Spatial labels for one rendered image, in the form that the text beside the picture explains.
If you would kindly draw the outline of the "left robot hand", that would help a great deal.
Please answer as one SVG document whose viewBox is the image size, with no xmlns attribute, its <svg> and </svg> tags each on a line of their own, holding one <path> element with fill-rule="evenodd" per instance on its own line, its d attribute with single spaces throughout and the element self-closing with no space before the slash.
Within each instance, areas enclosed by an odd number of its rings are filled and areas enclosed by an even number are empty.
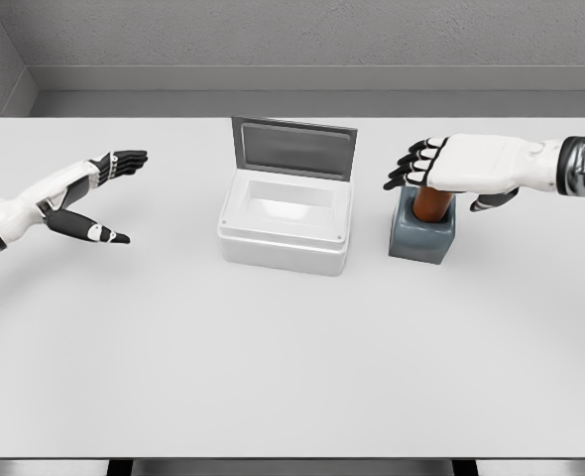
<svg viewBox="0 0 585 476">
<path fill-rule="evenodd" d="M 71 238 L 129 244 L 130 238 L 68 208 L 112 179 L 131 176 L 148 160 L 144 150 L 112 151 L 99 159 L 77 162 L 40 180 L 19 195 L 37 210 L 37 222 Z"/>
</svg>

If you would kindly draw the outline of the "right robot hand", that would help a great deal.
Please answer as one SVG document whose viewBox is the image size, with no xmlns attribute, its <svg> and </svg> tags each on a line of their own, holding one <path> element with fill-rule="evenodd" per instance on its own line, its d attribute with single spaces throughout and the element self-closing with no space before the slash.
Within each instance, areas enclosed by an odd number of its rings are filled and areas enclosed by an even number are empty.
<svg viewBox="0 0 585 476">
<path fill-rule="evenodd" d="M 413 185 L 478 195 L 472 211 L 501 206 L 528 187 L 552 190 L 552 164 L 541 160 L 543 145 L 496 135 L 455 134 L 409 147 L 388 174 L 383 189 Z"/>
</svg>

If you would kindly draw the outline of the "brown cylinder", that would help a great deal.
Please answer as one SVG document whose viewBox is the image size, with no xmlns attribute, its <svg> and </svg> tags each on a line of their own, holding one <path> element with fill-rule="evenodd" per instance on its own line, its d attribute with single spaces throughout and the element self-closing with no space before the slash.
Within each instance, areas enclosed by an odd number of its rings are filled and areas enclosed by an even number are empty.
<svg viewBox="0 0 585 476">
<path fill-rule="evenodd" d="M 445 216 L 453 197 L 451 192 L 422 186 L 413 200 L 412 213 L 422 222 L 437 223 Z"/>
</svg>

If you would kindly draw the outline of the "grey-blue square holder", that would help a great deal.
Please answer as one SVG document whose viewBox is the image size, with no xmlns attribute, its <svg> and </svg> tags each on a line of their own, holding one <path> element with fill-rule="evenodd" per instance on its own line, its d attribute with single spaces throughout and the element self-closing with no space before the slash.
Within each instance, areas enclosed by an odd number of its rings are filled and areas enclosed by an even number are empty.
<svg viewBox="0 0 585 476">
<path fill-rule="evenodd" d="M 396 205 L 389 239 L 389 255 L 439 265 L 455 238 L 456 198 L 450 198 L 445 214 L 437 222 L 424 222 L 413 214 L 420 188 L 404 187 Z"/>
</svg>

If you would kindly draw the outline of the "grey hinged box lid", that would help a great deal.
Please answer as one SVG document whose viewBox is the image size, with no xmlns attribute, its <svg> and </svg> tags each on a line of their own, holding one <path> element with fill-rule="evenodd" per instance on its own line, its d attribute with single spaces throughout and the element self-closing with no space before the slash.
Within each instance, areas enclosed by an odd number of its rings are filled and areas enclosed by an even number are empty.
<svg viewBox="0 0 585 476">
<path fill-rule="evenodd" d="M 241 170 L 349 181 L 358 131 L 270 118 L 231 118 Z"/>
</svg>

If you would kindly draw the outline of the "white box body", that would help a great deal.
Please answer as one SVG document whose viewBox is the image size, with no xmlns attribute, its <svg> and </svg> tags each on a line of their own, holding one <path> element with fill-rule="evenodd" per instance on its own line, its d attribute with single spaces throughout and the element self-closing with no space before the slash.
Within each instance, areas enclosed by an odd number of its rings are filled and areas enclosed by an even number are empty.
<svg viewBox="0 0 585 476">
<path fill-rule="evenodd" d="M 219 216 L 225 260 L 336 277 L 349 246 L 349 181 L 235 172 Z"/>
</svg>

